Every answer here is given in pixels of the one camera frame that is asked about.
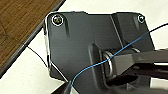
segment mounting hole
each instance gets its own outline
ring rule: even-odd
[[[61,26],[63,24],[63,18],[61,17],[61,15],[56,14],[52,17],[52,23],[55,26]]]

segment thin wire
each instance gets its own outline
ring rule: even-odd
[[[90,69],[90,68],[92,68],[92,67],[95,67],[95,66],[97,66],[97,65],[100,65],[100,64],[103,64],[103,63],[107,62],[108,60],[110,60],[110,59],[112,59],[114,56],[116,56],[118,53],[120,53],[121,51],[123,51],[125,48],[127,48],[128,46],[132,45],[133,43],[135,43],[135,42],[137,42],[138,40],[140,40],[141,38],[143,38],[143,37],[144,37],[145,35],[147,35],[148,33],[153,32],[153,31],[155,31],[155,30],[157,30],[157,29],[159,29],[159,28],[161,28],[161,27],[163,27],[163,26],[166,26],[166,25],[168,25],[168,23],[163,24],[163,25],[161,25],[161,26],[158,26],[158,27],[156,27],[155,29],[144,33],[144,34],[141,35],[139,38],[137,38],[136,40],[132,41],[131,43],[129,43],[128,45],[126,45],[125,47],[123,47],[122,49],[120,49],[118,52],[116,52],[116,53],[115,53],[113,56],[111,56],[110,58],[108,58],[108,59],[106,59],[106,60],[104,60],[104,61],[102,61],[102,62],[100,62],[100,63],[97,63],[97,64],[94,64],[94,65],[91,65],[91,66],[89,66],[89,67],[84,68],[84,69],[81,70],[78,74],[76,74],[75,77],[73,78],[72,83],[71,83],[71,88],[73,87],[73,84],[74,84],[75,79],[76,79],[82,72],[84,72],[85,70]]]
[[[34,51],[32,48],[30,48],[29,46],[27,46],[27,48],[29,48],[32,52],[34,52],[40,59],[41,59],[41,61],[44,63],[44,65],[47,67],[47,65],[46,65],[46,63],[45,63],[45,61],[44,61],[44,59],[36,52],[36,51]]]
[[[12,39],[18,41],[19,43],[23,44],[23,45],[26,46],[28,49],[30,49],[33,53],[35,53],[35,54],[41,59],[41,61],[44,63],[45,67],[47,67],[47,64],[45,63],[44,59],[43,59],[36,51],[34,51],[31,47],[29,47],[28,45],[24,44],[23,42],[19,41],[18,39],[14,38],[14,37],[12,37],[12,36],[10,36],[10,35],[8,35],[8,34],[0,34],[0,36],[10,37],[10,38],[12,38]],[[67,80],[66,77],[63,75],[63,73],[58,69],[58,67],[57,67],[54,63],[52,63],[52,62],[51,62],[51,64],[52,64],[53,67],[60,73],[60,75],[64,78],[64,80],[65,80],[66,82],[68,82],[68,80]]]

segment white surface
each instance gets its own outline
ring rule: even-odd
[[[90,14],[139,12],[145,15],[151,30],[168,22],[167,4],[167,0],[67,0],[59,11],[85,11]],[[151,35],[156,49],[168,47],[168,27]],[[43,32],[40,32],[29,46],[46,60]],[[0,79],[0,94],[50,94],[62,83],[50,78],[43,62],[26,49]],[[168,89],[168,82],[153,78],[151,87]]]

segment screw head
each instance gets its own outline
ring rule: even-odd
[[[52,23],[56,26],[61,26],[63,24],[63,18],[56,14],[52,17]]]
[[[145,21],[145,16],[139,15],[139,16],[138,16],[138,21],[139,21],[140,23],[143,23],[143,22]]]

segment blue wire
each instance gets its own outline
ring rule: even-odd
[[[141,38],[143,38],[143,37],[144,37],[145,35],[147,35],[148,33],[152,32],[152,31],[155,31],[155,30],[157,30],[157,29],[159,29],[159,28],[161,28],[161,27],[163,27],[163,26],[166,26],[166,25],[168,25],[168,23],[163,24],[163,25],[161,25],[161,26],[159,26],[159,27],[157,27],[157,28],[155,28],[155,29],[153,29],[153,30],[151,30],[151,31],[148,31],[148,32],[144,33],[144,34],[141,35],[139,38],[137,38],[136,40],[132,41],[131,43],[129,43],[128,45],[126,45],[125,47],[123,47],[122,49],[120,49],[118,52],[116,52],[116,53],[115,53],[113,56],[111,56],[110,58],[108,58],[108,59],[106,59],[106,60],[104,60],[104,61],[102,61],[102,62],[96,63],[96,64],[94,64],[94,65],[91,65],[91,66],[89,66],[89,67],[84,68],[83,70],[81,70],[81,71],[73,78],[72,83],[71,83],[71,88],[73,87],[73,84],[74,84],[75,79],[76,79],[82,72],[84,72],[85,70],[90,69],[90,68],[92,68],[92,67],[95,67],[95,66],[97,66],[97,65],[100,65],[100,64],[103,64],[103,63],[107,62],[108,60],[110,60],[110,59],[112,59],[114,56],[116,56],[118,53],[120,53],[121,51],[123,51],[125,48],[127,48],[128,46],[132,45],[133,43],[135,43],[135,42],[137,42],[138,40],[140,40]]]

